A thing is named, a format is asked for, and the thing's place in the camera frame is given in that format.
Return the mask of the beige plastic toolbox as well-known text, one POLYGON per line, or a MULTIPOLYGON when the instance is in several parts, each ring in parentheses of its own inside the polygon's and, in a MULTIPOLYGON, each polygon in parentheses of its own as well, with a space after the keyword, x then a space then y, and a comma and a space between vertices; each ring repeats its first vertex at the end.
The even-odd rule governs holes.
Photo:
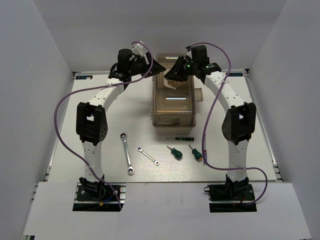
POLYGON ((193 76, 187 81, 167 80, 179 53, 158 53, 156 61, 165 71, 152 77, 151 121, 157 135, 186 136, 196 126, 196 102, 203 101, 203 91, 195 88, 193 76))

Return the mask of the black green precision screwdriver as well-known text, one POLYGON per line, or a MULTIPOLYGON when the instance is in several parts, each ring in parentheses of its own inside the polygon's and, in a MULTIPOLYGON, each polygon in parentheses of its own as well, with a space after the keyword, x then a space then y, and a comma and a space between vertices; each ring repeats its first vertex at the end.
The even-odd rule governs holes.
POLYGON ((168 140, 176 140, 176 141, 189 141, 193 142, 195 140, 194 137, 166 137, 168 140))

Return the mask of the green flathead stubby screwdriver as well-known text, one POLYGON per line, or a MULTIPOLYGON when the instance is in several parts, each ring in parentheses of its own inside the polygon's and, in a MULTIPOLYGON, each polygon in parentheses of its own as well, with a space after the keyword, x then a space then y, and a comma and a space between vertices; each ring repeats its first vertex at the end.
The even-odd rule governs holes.
POLYGON ((170 150, 171 154, 176 160, 180 161, 182 159, 183 154, 181 151, 177 150, 176 148, 171 148, 168 145, 166 147, 170 150))

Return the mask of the blue red clear screwdriver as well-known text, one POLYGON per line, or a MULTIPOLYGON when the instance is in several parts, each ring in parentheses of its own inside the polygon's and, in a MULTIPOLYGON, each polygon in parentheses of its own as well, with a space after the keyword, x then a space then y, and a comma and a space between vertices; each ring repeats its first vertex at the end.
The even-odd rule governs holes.
POLYGON ((203 165, 206 166, 207 165, 207 151, 206 150, 203 151, 202 157, 203 157, 203 165))

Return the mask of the green orange-capped phillips stubby screwdriver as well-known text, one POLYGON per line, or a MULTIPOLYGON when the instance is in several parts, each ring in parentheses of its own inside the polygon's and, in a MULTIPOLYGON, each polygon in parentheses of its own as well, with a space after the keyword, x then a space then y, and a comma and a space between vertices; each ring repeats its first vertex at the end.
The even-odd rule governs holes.
POLYGON ((188 146, 191 149, 191 153, 193 154, 194 158, 198 162, 201 162, 203 160, 203 155, 196 148, 193 148, 190 144, 188 146))

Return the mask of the small silver ratchet wrench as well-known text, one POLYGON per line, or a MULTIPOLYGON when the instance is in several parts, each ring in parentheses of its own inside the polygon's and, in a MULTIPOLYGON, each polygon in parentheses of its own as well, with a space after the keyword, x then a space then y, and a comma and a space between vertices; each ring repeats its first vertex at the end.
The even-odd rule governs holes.
POLYGON ((153 159, 150 155, 148 155, 141 147, 137 148, 137 151, 142 153, 144 156, 146 156, 149 160, 151 160, 156 166, 160 165, 160 162, 153 159))

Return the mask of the large silver ratchet wrench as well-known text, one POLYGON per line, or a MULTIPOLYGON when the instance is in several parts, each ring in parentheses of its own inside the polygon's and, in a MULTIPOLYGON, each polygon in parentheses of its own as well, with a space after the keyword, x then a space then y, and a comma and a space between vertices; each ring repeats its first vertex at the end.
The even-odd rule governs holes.
POLYGON ((126 164, 127 164, 127 174, 129 176, 132 176, 132 175, 134 175, 135 170, 132 167, 132 163, 131 163, 131 159, 130 159, 129 148, 128 148, 128 144, 127 144, 127 135, 125 133, 121 133, 120 139, 122 141, 123 150, 124 150, 124 154, 125 154, 125 159, 126 159, 126 164))

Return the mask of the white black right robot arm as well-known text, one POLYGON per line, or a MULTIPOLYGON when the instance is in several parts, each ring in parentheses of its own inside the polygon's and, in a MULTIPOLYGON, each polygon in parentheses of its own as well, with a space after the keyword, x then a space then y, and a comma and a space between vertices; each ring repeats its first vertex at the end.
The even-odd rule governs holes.
POLYGON ((165 79, 185 82, 195 76, 215 95, 225 111, 221 126, 228 143, 228 167, 226 171, 226 195, 236 200, 249 184, 247 175, 247 148, 256 125, 256 105, 244 101, 229 85, 229 73, 222 72, 217 63, 211 63, 205 44, 188 46, 188 53, 179 56, 175 64, 165 74, 165 79))

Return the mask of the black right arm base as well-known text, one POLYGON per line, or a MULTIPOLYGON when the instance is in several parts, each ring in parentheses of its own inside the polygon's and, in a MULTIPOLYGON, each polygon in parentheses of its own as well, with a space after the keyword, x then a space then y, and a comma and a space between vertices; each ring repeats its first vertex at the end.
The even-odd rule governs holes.
POLYGON ((211 213, 253 213, 257 211, 253 186, 249 178, 231 181, 226 177, 224 184, 209 184, 203 188, 208 194, 211 213))

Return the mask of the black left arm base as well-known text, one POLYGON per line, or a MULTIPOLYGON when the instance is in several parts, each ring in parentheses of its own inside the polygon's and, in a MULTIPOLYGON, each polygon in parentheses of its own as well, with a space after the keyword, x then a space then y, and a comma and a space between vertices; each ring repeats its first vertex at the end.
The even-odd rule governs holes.
POLYGON ((74 212, 120 212, 125 203, 126 186, 91 182, 81 177, 76 187, 74 212))

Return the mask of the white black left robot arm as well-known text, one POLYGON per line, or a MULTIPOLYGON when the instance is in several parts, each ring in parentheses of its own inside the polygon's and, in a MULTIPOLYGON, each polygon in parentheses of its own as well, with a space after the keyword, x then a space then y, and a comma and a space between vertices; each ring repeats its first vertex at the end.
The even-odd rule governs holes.
POLYGON ((130 50, 118 51, 117 63, 109 73, 105 88, 101 89, 90 101, 80 102, 76 109, 76 133, 79 135, 84 151, 84 179, 92 184, 88 193, 99 200, 105 196, 106 187, 99 182, 104 179, 101 152, 102 143, 107 136, 108 124, 106 111, 113 101, 124 92, 127 83, 136 75, 146 78, 165 71, 149 52, 130 50))

